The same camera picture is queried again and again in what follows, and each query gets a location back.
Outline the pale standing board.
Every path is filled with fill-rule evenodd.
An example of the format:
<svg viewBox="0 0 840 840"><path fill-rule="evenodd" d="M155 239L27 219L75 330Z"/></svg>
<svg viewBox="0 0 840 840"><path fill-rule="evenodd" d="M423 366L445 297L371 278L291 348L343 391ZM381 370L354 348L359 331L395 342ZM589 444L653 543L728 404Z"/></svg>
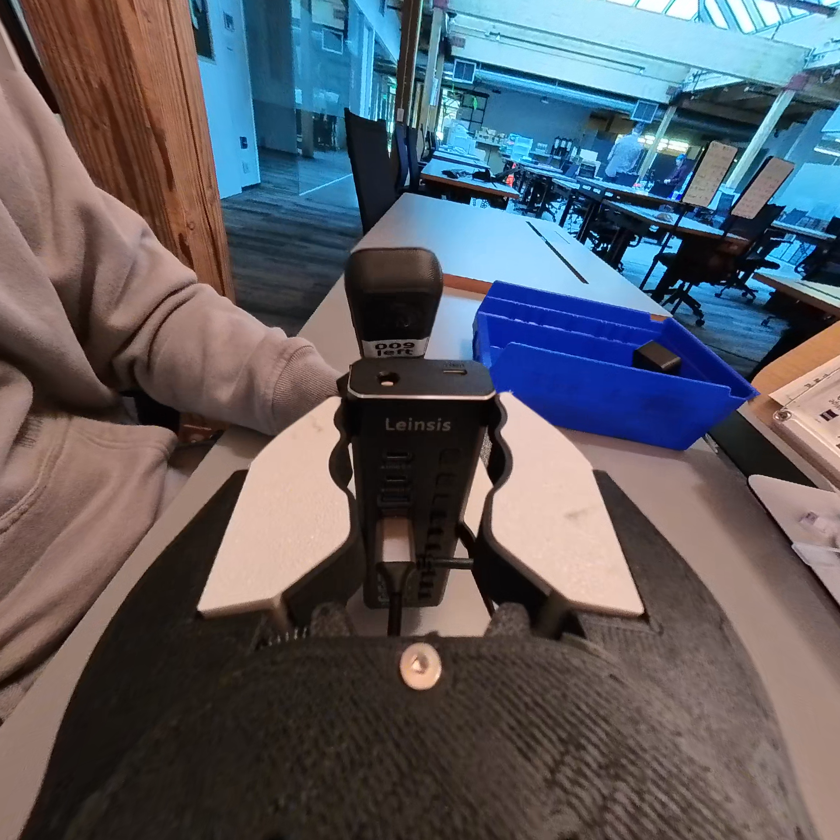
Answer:
<svg viewBox="0 0 840 840"><path fill-rule="evenodd" d="M756 218L794 169L795 163L786 159L777 156L766 158L731 205L730 215L744 219Z"/></svg>
<svg viewBox="0 0 840 840"><path fill-rule="evenodd" d="M709 207L738 152L736 146L716 140L709 142L692 170L680 202L690 207Z"/></svg>

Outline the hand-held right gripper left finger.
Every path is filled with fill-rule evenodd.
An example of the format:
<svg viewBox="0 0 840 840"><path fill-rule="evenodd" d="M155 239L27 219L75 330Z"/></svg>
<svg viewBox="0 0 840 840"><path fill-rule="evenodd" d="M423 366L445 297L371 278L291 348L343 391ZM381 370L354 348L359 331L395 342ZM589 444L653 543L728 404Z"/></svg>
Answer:
<svg viewBox="0 0 840 840"><path fill-rule="evenodd" d="M303 627L362 586L342 407L330 397L251 462L197 604L203 617L267 613L280 627Z"/></svg>

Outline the white sheet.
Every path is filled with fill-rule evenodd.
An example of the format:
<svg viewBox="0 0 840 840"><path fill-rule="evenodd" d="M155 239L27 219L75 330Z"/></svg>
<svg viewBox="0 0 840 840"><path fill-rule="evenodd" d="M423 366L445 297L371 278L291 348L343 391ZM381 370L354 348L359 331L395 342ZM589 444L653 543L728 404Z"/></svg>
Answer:
<svg viewBox="0 0 840 840"><path fill-rule="evenodd" d="M748 483L793 552L839 603L838 491L758 475Z"/></svg>

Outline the black office chair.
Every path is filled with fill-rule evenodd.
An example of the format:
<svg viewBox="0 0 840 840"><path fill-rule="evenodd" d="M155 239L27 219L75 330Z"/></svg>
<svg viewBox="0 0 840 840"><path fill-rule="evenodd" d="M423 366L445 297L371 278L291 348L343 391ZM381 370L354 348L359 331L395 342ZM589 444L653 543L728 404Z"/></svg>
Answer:
<svg viewBox="0 0 840 840"><path fill-rule="evenodd" d="M703 327L705 314L691 290L707 284L737 286L746 293L745 282L757 270L778 269L780 264L769 255L784 237L784 233L772 230L783 212L782 205L768 203L752 219L730 215L718 238L684 237L676 252L656 258L665 273L651 298L662 306L672 306L672 313L681 306L688 307L696 317L696 326Z"/></svg>

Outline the person's left forearm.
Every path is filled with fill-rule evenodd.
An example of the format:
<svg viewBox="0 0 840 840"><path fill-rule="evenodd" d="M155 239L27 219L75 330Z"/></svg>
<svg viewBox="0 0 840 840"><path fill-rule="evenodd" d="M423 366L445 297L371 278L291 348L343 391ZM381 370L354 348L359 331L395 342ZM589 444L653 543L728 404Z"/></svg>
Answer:
<svg viewBox="0 0 840 840"><path fill-rule="evenodd" d="M159 403L273 436L338 394L339 373L310 342L202 283L132 278L120 302L132 332L114 368Z"/></svg>

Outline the blue plastic bin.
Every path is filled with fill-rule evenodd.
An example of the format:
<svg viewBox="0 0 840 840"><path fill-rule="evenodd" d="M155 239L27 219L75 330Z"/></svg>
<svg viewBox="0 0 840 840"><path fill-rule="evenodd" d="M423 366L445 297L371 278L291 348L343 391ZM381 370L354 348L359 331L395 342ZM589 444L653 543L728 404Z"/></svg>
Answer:
<svg viewBox="0 0 840 840"><path fill-rule="evenodd" d="M590 434L685 450L759 394L674 318L599 301L495 282L473 333L498 393ZM679 376L633 368L648 341L681 357Z"/></svg>

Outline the wooden post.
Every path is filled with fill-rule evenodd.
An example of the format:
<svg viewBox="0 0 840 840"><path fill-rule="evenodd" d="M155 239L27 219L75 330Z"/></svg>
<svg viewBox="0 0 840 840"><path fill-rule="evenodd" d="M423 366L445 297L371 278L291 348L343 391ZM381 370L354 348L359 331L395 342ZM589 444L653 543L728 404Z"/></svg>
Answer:
<svg viewBox="0 0 840 840"><path fill-rule="evenodd" d="M21 5L91 178L141 215L201 282L234 301L188 3Z"/></svg>

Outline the tall black chair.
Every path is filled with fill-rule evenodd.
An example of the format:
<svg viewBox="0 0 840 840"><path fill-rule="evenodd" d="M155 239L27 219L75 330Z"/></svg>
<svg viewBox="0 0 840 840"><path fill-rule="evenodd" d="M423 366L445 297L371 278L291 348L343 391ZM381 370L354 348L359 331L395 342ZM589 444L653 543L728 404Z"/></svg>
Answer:
<svg viewBox="0 0 840 840"><path fill-rule="evenodd" d="M399 192L392 170L389 136L383 120L343 112L346 149L364 234L368 234L396 203Z"/></svg>

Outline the person's grey hoodie torso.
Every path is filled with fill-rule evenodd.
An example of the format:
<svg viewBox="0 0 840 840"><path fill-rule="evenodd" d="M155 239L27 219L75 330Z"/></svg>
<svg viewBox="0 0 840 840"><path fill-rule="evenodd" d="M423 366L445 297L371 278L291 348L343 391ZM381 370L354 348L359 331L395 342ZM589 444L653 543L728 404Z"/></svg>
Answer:
<svg viewBox="0 0 840 840"><path fill-rule="evenodd" d="M137 269L188 272L97 187L2 38L2 723L183 482L90 339Z"/></svg>

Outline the laminated instruction sheet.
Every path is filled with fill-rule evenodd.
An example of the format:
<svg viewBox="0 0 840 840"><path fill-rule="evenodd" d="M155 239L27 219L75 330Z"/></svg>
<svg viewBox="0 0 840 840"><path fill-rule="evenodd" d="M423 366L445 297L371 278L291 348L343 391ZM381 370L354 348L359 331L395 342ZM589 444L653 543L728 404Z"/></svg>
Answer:
<svg viewBox="0 0 840 840"><path fill-rule="evenodd" d="M838 482L839 357L772 392L770 399L778 405L773 413L778 433L797 444Z"/></svg>

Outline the black usb hub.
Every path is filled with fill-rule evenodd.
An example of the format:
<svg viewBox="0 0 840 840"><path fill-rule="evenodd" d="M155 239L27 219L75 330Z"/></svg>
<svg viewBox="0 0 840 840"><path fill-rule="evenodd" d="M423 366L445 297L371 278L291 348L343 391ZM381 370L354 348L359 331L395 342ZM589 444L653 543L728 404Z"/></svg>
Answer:
<svg viewBox="0 0 840 840"><path fill-rule="evenodd" d="M345 429L367 553L363 598L386 608L375 565L377 526L411 525L414 571L406 607L437 606L455 551L496 396L488 370L471 360L361 359L350 367Z"/></svg>

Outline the small black adapter block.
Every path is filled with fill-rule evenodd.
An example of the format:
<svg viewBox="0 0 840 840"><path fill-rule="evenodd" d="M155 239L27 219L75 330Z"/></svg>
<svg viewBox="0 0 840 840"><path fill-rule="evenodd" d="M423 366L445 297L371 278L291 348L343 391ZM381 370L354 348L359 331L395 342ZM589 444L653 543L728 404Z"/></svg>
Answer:
<svg viewBox="0 0 840 840"><path fill-rule="evenodd" d="M679 376L682 359L663 344L648 341L634 350L632 366L641 371Z"/></svg>

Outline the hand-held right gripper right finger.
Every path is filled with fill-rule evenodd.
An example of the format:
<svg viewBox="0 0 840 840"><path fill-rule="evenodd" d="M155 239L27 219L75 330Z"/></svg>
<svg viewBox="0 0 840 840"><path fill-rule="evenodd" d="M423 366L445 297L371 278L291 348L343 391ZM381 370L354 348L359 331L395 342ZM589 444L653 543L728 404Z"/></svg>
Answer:
<svg viewBox="0 0 840 840"><path fill-rule="evenodd" d="M581 615L645 615L590 462L510 392L487 426L486 494L474 541L479 593L522 606L539 636L582 629Z"/></svg>

